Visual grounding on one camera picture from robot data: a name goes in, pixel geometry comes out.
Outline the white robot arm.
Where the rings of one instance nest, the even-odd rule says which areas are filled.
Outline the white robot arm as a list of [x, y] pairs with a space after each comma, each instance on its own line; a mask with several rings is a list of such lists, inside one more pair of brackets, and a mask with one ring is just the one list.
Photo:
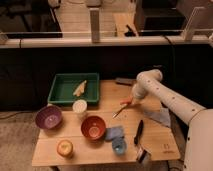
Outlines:
[[151, 93], [189, 126], [183, 171], [213, 171], [213, 109], [164, 86], [162, 79], [158, 69], [140, 72], [132, 88], [133, 98], [143, 99]]

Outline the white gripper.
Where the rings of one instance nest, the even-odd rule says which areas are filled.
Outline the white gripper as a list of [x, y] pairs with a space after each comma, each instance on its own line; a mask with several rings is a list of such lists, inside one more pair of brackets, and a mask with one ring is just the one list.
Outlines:
[[139, 85], [134, 85], [132, 88], [132, 104], [138, 104], [144, 98], [144, 90]]

